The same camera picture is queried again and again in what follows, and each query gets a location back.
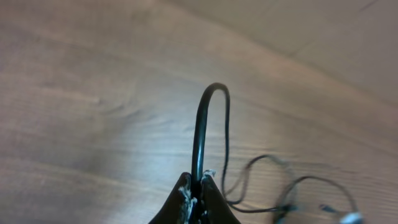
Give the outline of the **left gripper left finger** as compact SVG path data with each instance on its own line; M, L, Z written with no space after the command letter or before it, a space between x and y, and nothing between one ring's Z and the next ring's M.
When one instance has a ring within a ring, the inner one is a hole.
M183 172L162 208L149 224L189 223L192 213L191 174Z

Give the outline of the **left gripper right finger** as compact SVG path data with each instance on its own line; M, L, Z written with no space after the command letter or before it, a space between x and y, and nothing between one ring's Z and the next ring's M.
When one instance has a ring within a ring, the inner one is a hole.
M210 175L204 175L201 181L201 201L204 223L209 224L240 224L220 190Z

